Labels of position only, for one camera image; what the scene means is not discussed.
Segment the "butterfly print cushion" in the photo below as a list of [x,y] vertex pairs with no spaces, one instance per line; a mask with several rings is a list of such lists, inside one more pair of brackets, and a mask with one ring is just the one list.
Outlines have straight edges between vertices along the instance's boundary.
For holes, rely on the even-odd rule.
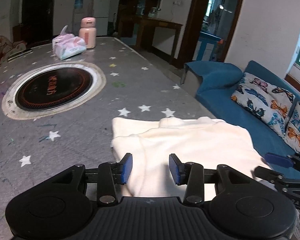
[[300,153],[300,101],[297,102],[293,115],[287,123],[284,141]]
[[279,137],[285,137],[289,112],[295,100],[291,91],[245,72],[231,99],[264,122]]

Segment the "dark flat phone on table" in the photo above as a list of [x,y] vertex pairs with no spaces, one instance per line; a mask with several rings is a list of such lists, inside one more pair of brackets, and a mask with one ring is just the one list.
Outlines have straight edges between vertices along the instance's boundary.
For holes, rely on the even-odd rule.
[[27,54],[30,54],[32,53],[33,50],[32,49],[26,49],[26,50],[23,50],[23,51],[19,51],[17,53],[14,53],[14,54],[11,54],[8,58],[7,58],[7,62],[11,62],[21,56],[25,56]]

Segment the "wet wipes pack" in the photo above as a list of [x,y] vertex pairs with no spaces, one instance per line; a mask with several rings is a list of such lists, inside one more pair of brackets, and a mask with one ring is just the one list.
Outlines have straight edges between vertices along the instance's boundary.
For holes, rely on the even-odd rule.
[[74,55],[78,55],[87,50],[86,43],[79,36],[63,38],[54,46],[54,54],[60,59],[65,60]]

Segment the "water dispenser with bottle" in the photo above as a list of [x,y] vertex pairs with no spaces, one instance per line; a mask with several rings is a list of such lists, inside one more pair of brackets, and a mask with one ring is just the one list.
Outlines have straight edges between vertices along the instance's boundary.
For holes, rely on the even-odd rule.
[[77,36],[79,33],[81,19],[84,15],[84,0],[74,0],[73,14],[72,14],[72,33]]

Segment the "cream white garment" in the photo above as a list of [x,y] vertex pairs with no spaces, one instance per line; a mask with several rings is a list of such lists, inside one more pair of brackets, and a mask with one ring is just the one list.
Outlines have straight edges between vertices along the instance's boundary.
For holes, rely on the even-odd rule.
[[183,163],[195,162],[213,170],[225,164],[251,178],[257,166],[267,167],[253,148],[249,132],[221,119],[142,121],[117,117],[112,120],[112,132],[116,160],[132,154],[126,188],[133,197],[184,197],[186,187],[175,185],[168,167],[172,153]]

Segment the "round induction cooktop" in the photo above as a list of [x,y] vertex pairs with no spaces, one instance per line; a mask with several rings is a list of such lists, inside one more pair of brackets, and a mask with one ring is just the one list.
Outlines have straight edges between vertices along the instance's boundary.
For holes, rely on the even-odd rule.
[[2,111],[13,120],[34,120],[69,111],[106,85],[103,71],[85,61],[49,64],[21,75],[6,91]]

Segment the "dark wooden side table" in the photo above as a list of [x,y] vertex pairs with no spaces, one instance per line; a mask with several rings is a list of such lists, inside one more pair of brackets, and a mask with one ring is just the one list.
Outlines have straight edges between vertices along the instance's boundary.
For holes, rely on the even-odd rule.
[[158,50],[160,42],[163,42],[165,38],[170,39],[172,44],[168,53],[168,62],[169,64],[173,64],[183,25],[172,21],[143,16],[134,16],[132,21],[137,25],[134,50],[141,50],[141,48],[149,50],[153,47]]

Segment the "pink thermos bottle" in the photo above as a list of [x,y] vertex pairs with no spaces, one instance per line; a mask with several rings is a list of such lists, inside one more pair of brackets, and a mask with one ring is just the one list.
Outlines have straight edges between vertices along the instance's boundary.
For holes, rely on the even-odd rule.
[[93,17],[83,18],[81,20],[79,37],[85,41],[87,49],[93,49],[96,46],[96,33],[96,19]]

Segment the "blue sofa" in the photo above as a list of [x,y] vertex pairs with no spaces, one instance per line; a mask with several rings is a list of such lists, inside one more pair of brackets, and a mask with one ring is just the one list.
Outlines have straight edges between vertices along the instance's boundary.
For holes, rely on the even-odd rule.
[[231,63],[185,64],[184,82],[194,74],[195,98],[216,118],[245,128],[259,155],[300,153],[300,92],[261,64],[245,70]]

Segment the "pink tissue box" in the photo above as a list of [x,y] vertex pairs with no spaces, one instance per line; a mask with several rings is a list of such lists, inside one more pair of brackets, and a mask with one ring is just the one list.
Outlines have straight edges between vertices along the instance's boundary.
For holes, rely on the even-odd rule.
[[56,45],[57,43],[59,43],[60,41],[62,41],[62,40],[67,40],[67,39],[70,39],[70,38],[74,37],[74,34],[72,34],[72,33],[67,33],[67,28],[68,28],[68,25],[65,25],[65,26],[62,28],[60,34],[59,34],[57,37],[55,37],[55,38],[52,39],[52,49],[53,49],[53,50],[54,50],[54,48],[55,48],[55,45]]

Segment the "dark wooden door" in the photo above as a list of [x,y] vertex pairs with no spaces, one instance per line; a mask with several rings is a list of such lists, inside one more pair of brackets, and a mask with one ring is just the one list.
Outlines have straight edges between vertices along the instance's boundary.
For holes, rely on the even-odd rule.
[[23,37],[29,48],[52,41],[53,17],[54,0],[22,0]]

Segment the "colourful kids play tent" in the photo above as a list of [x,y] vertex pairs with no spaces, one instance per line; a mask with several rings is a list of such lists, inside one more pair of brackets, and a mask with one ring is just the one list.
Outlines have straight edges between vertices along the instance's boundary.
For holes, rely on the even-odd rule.
[[24,41],[11,42],[6,37],[0,35],[0,65],[7,61],[12,54],[26,50]]

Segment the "white refrigerator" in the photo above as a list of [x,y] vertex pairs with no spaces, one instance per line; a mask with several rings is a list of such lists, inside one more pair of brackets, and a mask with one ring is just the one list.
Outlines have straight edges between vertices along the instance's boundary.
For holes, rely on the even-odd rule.
[[93,17],[96,19],[97,36],[106,36],[111,0],[93,0]]

